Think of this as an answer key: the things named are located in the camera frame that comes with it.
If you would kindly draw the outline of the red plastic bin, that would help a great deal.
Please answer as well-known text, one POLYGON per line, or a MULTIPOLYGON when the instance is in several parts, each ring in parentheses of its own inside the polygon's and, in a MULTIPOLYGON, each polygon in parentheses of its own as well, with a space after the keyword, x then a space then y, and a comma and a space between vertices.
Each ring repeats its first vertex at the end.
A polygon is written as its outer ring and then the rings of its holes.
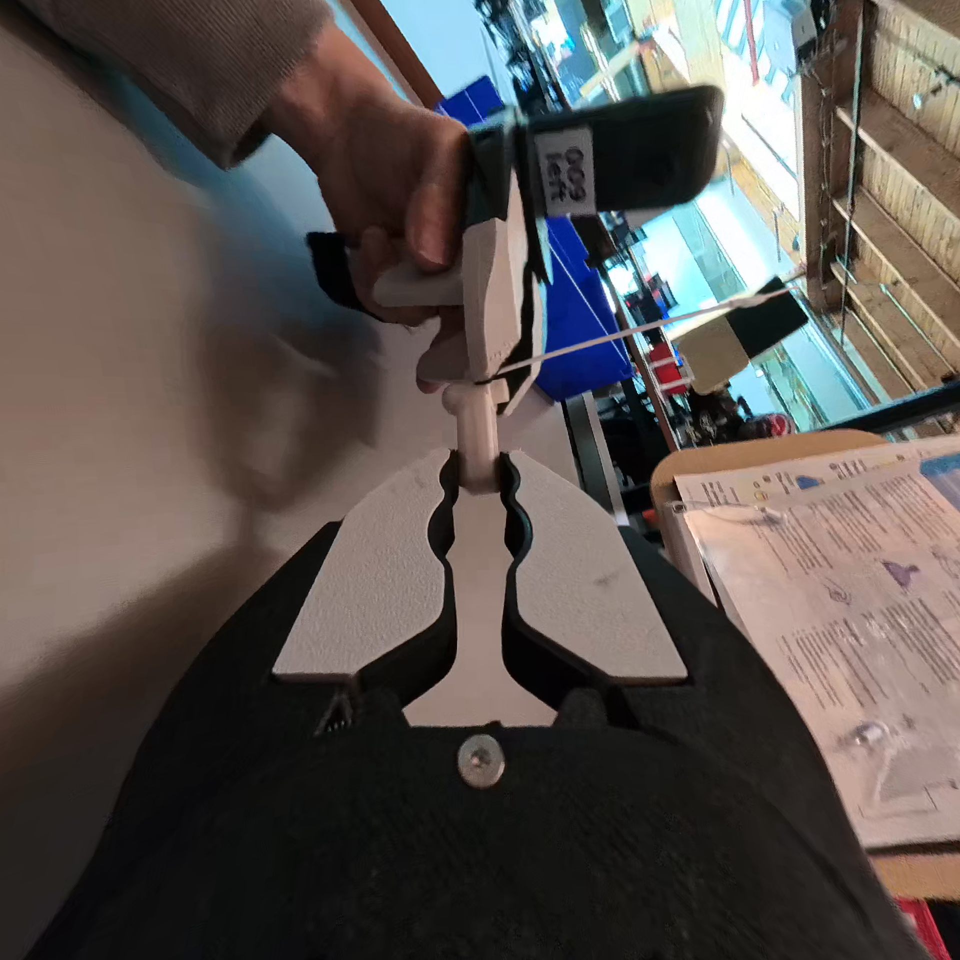
POLYGON ((660 392, 667 397, 685 395, 690 389, 690 380, 679 356, 667 340, 649 343, 646 363, 658 384, 660 392))

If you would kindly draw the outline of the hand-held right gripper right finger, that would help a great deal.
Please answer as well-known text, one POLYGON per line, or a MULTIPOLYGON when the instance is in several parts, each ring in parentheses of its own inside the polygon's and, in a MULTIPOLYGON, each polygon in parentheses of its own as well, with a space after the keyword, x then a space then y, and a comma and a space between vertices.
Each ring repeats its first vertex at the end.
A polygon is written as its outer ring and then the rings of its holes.
POLYGON ((500 461, 505 546, 501 652, 548 706, 689 678, 622 528, 579 486, 522 451, 500 461))

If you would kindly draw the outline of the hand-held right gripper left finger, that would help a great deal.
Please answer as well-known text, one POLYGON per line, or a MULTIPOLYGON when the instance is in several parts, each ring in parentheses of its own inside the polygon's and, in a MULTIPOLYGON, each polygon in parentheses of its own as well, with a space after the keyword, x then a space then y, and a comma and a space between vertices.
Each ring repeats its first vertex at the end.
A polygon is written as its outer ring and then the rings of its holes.
POLYGON ((419 698, 453 665, 448 555, 459 460, 439 448, 390 476, 337 526, 272 674, 419 698))

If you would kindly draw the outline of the black and cream board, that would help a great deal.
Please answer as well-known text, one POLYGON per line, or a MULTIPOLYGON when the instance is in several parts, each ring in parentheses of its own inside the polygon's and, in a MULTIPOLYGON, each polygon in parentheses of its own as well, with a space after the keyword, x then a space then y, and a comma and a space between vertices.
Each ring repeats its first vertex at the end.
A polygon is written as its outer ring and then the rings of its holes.
POLYGON ((754 305, 726 311, 671 337, 694 393, 706 396, 725 389, 755 359, 809 321, 804 306, 779 278, 756 296, 761 301, 754 305))

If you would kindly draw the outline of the white table with wooden edge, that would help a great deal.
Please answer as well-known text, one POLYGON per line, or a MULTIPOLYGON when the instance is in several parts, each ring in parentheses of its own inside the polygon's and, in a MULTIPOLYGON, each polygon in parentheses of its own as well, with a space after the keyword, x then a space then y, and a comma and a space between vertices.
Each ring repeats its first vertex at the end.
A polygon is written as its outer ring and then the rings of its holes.
POLYGON ((506 61, 469 1, 333 2, 337 24, 409 102, 438 103, 487 77, 517 102, 506 61))

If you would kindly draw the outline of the blue plastic bin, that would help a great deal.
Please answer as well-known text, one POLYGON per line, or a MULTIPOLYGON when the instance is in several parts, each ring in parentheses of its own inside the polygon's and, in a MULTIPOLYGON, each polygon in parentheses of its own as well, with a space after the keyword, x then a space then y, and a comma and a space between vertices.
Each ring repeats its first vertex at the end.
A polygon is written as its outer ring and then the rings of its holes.
MULTIPOLYGON (((488 75, 439 101, 436 112, 468 128, 500 113, 505 102, 488 75)), ((549 218, 546 231, 553 282, 546 286, 546 352, 618 331, 600 273, 587 264, 589 252, 568 218, 549 218)), ((552 402, 618 384, 632 373, 624 342, 604 342, 542 362, 535 386, 552 402)))

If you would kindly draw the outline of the person's left hand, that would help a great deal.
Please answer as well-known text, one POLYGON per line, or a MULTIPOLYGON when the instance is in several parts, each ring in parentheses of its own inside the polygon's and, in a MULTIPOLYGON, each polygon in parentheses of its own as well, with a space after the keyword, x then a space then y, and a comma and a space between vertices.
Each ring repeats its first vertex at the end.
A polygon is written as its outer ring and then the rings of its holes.
POLYGON ((469 142, 448 116, 406 102, 333 24, 323 26, 272 95, 264 129, 309 166, 346 246, 356 300, 384 323, 438 319, 432 349, 457 336, 462 310, 388 308, 378 279, 409 257, 423 273, 450 268, 461 244, 469 142))

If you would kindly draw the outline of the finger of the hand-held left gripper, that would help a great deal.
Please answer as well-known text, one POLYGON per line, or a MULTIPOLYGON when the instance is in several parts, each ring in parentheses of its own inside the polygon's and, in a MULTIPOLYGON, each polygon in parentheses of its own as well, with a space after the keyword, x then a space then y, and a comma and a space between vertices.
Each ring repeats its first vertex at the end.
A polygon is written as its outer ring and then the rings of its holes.
POLYGON ((527 251, 522 214, 474 224, 463 234, 463 331, 474 381, 492 378, 521 342, 527 251))
POLYGON ((507 399, 497 405, 498 417, 517 411, 544 363, 535 358, 546 353, 548 337, 549 282, 544 254, 549 255, 550 249, 544 248, 545 238, 536 226, 524 237, 527 249, 519 274, 519 338, 497 370, 496 378, 506 383, 508 392, 507 399))

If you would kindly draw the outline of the wooden document stand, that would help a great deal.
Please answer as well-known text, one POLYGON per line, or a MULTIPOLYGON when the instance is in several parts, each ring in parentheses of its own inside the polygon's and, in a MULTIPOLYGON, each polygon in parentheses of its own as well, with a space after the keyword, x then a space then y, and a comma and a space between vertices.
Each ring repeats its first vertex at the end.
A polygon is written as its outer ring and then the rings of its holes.
MULTIPOLYGON (((845 459, 856 450, 880 449, 885 453, 893 450, 900 454, 905 446, 904 442, 890 442, 863 430, 842 428, 672 452, 655 467, 651 480, 651 497, 667 559, 688 580, 706 591, 709 598, 714 597, 702 562, 690 556, 676 523, 667 518, 671 514, 670 504, 680 499, 675 483, 678 476, 765 469, 778 462, 810 457, 845 459)), ((892 895, 958 904, 958 843, 882 848, 870 851, 869 858, 892 895)))

